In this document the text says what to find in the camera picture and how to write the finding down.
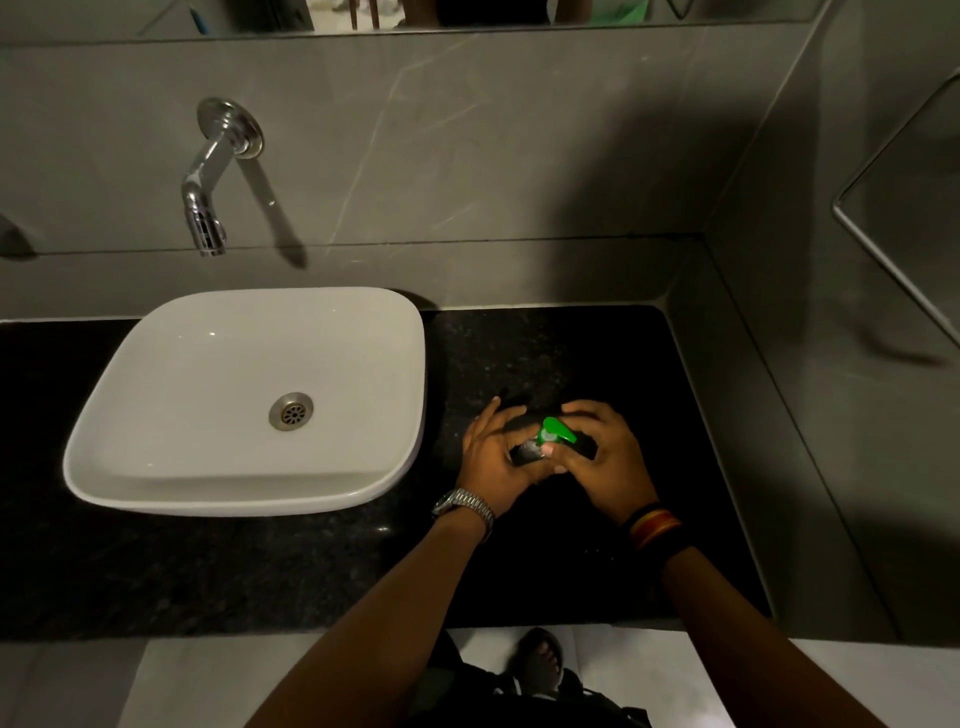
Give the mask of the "silver metal wristwatch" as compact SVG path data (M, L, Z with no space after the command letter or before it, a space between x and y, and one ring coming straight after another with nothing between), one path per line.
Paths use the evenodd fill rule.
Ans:
M434 519L438 519L458 508L473 512L483 521L485 533L481 543L485 543L491 535L497 515L486 500L474 492L464 488L454 488L448 491L431 509L431 515Z

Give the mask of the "chrome wall faucet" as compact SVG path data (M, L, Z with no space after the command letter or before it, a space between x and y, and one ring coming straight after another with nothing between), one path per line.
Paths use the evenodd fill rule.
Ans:
M201 100L197 121L205 140L181 182L180 195L197 251L203 258L215 258L226 251L226 233L214 209L213 191L231 162L256 159L265 139L255 117L231 100Z

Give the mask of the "person's left forearm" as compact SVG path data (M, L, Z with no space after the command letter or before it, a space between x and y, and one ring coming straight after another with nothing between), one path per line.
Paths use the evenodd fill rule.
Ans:
M389 728L397 724L486 533L458 508L303 654L245 728Z

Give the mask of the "round metal sink drain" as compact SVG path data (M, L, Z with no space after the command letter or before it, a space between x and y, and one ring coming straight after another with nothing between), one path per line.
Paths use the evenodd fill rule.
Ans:
M313 413L314 402L308 394L291 392L274 401L268 422L277 431L295 431L308 423Z

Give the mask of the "person's left hand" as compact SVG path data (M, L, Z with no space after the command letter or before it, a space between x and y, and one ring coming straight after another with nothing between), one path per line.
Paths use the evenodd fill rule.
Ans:
M530 437L537 429L538 425L531 422ZM528 465L515 466L510 457L498 452L498 445L492 436L487 436L482 444L464 455L462 438L462 464L457 486L486 501L499 518L530 486L555 475L552 465L550 460L542 458Z

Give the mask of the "person's right hand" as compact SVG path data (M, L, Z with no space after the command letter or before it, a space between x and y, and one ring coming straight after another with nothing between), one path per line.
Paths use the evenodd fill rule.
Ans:
M632 513L658 501L640 444L618 412L589 399L564 403L560 411L562 422L598 446L594 460L582 456L582 470L573 477L600 512L621 527Z

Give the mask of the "person's right forearm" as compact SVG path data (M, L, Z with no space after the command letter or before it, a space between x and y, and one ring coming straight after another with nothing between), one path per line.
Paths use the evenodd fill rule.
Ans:
M696 548L661 582L735 728L887 728Z

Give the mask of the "white ceramic basin sink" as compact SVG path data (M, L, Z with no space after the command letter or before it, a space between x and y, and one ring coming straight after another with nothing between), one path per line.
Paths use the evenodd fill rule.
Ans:
M293 431L272 404L307 394ZM426 422L426 334L373 287L245 289L171 300L126 335L82 408L62 472L78 499L181 517L339 511L406 475Z

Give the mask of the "black trousers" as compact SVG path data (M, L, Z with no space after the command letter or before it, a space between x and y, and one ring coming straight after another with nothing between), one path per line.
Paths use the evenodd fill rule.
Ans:
M584 686L565 659L558 700L516 695L506 674L508 662L499 673L468 663L450 633L442 630L402 727L653 728L646 710L620 706Z

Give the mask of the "wall mirror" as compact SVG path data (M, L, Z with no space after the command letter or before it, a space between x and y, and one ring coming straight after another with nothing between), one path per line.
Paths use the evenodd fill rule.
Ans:
M825 0L0 0L0 45L812 19Z

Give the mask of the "black orange striped wristband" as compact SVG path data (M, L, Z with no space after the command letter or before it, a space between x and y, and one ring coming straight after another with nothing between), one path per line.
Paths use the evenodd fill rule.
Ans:
M636 561L655 576L670 559L693 547L683 522L659 501L631 513L620 530Z

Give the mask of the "person's foot in sandal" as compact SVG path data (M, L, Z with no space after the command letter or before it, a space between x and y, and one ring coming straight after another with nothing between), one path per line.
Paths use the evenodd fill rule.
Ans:
M565 675L563 648L553 633L531 628L516 644L508 661L513 693L520 697L559 700Z

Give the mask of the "dark soap bottle green pump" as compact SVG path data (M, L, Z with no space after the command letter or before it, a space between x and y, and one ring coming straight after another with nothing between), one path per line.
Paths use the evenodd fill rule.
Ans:
M543 446L547 443L562 443L588 460L595 459L598 445L587 433L571 429L555 416L538 418L536 424L534 435L510 450L514 466L522 467L543 459Z

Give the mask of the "chrome metal towel rail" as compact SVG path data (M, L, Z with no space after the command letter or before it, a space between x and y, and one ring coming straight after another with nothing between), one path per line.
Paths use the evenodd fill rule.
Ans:
M831 213L960 350L960 66L864 160Z

